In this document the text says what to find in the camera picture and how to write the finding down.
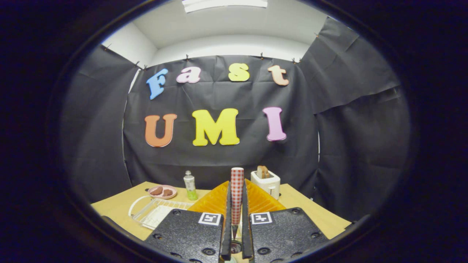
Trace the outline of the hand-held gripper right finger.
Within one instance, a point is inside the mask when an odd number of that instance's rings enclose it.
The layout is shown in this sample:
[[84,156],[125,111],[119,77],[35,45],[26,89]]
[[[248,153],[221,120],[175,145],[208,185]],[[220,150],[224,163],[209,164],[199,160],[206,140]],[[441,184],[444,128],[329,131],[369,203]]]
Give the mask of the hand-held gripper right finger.
[[284,263],[329,239],[299,207],[284,208],[249,180],[242,195],[242,257],[253,263]]

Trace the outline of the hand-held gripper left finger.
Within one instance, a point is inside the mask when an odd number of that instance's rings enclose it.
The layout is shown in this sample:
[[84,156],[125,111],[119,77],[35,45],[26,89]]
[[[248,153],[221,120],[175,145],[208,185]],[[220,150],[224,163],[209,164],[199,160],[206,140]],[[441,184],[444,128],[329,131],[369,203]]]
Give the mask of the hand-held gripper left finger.
[[177,262],[222,263],[231,259],[231,221],[227,181],[189,210],[172,209],[145,242]]

